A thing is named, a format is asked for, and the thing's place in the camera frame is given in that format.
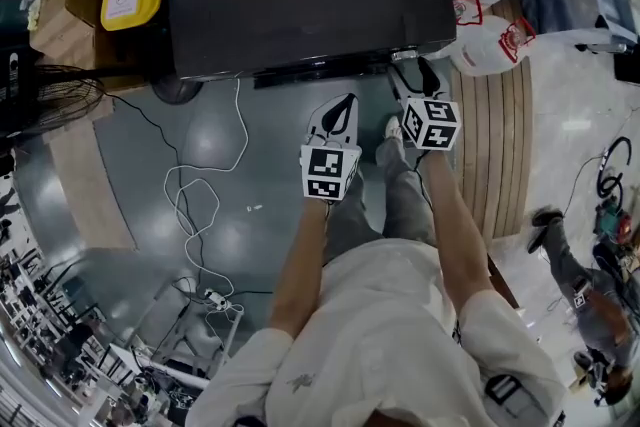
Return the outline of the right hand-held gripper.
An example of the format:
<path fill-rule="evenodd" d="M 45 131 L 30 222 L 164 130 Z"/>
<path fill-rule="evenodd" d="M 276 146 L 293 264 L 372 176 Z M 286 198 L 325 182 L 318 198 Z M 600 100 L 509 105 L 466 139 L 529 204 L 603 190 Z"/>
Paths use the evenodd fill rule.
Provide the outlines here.
<path fill-rule="evenodd" d="M 418 150 L 451 150 L 461 130 L 459 105 L 434 96 L 449 91 L 448 79 L 424 57 L 417 58 L 422 93 L 410 90 L 395 64 L 388 66 L 394 98 L 402 107 L 400 127 L 403 142 Z"/>

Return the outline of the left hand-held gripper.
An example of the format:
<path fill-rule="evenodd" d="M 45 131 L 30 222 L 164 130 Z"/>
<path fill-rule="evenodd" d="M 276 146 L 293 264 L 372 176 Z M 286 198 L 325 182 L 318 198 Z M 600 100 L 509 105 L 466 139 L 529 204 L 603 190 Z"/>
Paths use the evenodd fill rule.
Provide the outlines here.
<path fill-rule="evenodd" d="M 354 93 L 332 98 L 309 120 L 306 143 L 300 149 L 305 198 L 342 201 L 357 173 L 362 150 L 357 143 L 359 102 Z M 346 145 L 353 147 L 338 148 Z"/>

